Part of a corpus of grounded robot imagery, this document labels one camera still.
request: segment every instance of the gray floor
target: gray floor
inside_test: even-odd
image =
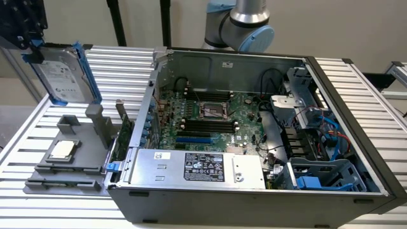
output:
[[[27,120],[34,106],[0,105],[0,146],[6,147],[22,124]]]

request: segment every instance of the hard drive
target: hard drive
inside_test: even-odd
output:
[[[30,63],[55,105],[69,103],[99,104],[102,95],[97,86],[83,46],[46,43],[41,47],[42,64]]]

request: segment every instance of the processor chip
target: processor chip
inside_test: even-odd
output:
[[[203,105],[203,116],[223,118],[223,106],[214,104]]]
[[[73,141],[59,141],[51,152],[53,158],[66,158],[70,156],[73,149],[75,147],[75,142]]]

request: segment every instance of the white wall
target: white wall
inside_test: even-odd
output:
[[[117,45],[106,0],[46,0],[49,42]],[[119,0],[129,46],[163,44],[159,0]],[[173,0],[174,46],[199,48],[209,0]],[[267,0],[275,39],[267,52],[352,58],[382,72],[407,61],[407,0]],[[15,73],[0,57],[0,77]]]

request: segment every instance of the green circuit board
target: green circuit board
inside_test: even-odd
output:
[[[263,136],[262,122],[258,122],[258,103],[245,103],[253,101],[254,96],[249,94],[237,93],[235,96],[226,103],[207,102],[207,101],[187,101],[187,99],[173,91],[166,91],[161,96],[161,119],[162,119],[162,140],[161,149],[177,150],[177,133],[182,131],[181,122],[183,118],[189,120],[218,120],[225,122],[237,121],[239,123],[239,130],[237,133],[211,133],[211,144],[201,143],[182,143],[183,150],[193,151],[213,151],[229,152],[230,150],[241,149],[247,155],[258,155],[257,146],[253,144],[253,135],[257,140]],[[203,104],[209,107],[226,104],[227,117],[211,114],[211,117],[203,117]]]

